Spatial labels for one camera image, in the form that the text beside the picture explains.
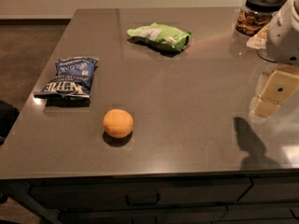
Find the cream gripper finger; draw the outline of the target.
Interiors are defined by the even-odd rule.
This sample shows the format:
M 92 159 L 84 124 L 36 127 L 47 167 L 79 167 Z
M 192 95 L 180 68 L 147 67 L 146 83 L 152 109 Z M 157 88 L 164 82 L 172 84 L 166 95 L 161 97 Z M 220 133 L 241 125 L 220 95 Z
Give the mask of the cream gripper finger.
M 256 35 L 247 41 L 247 46 L 252 49 L 265 49 L 269 25 L 265 25 Z

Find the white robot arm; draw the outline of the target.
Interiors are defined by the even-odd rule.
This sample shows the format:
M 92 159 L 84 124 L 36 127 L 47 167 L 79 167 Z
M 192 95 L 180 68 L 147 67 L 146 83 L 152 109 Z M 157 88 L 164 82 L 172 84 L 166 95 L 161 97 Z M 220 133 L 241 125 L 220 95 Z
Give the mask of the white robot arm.
M 287 0 L 247 46 L 273 63 L 299 64 L 299 0 Z

